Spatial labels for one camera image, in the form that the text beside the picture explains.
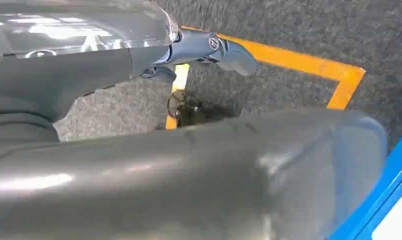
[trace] yellow floor marking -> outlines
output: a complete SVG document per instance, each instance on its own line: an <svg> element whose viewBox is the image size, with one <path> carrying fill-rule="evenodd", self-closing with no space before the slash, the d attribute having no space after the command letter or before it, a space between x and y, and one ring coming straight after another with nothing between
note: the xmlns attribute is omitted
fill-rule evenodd
<svg viewBox="0 0 402 240"><path fill-rule="evenodd" d="M171 87L171 93L176 92L177 90L185 90L185 86L187 85L189 72L189 65L176 65L176 69L174 73L176 74L176 79L173 82L173 86ZM167 114L167 119L165 121L165 129L172 130L178 127L178 121Z"/></svg>
<svg viewBox="0 0 402 240"><path fill-rule="evenodd" d="M186 26L183 28L197 30ZM260 62L338 81L339 84L327 105L330 109L345 109L366 73L363 68L358 66L223 34L217 35L241 44Z"/></svg>

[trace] white surface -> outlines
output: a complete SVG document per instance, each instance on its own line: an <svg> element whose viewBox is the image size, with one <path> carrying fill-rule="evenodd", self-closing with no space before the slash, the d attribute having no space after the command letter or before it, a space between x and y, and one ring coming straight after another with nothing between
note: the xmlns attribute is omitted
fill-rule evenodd
<svg viewBox="0 0 402 240"><path fill-rule="evenodd" d="M372 233L373 240L402 240L402 197Z"/></svg>

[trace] blue panel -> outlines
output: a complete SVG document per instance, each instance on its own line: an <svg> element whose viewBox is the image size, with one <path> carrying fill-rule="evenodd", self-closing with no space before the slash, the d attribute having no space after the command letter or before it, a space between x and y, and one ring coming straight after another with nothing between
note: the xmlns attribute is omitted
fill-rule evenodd
<svg viewBox="0 0 402 240"><path fill-rule="evenodd" d="M361 239L371 239L372 231L402 195L401 183L402 139L387 158L382 177L371 194L329 239L353 240L360 237L360 233Z"/></svg>

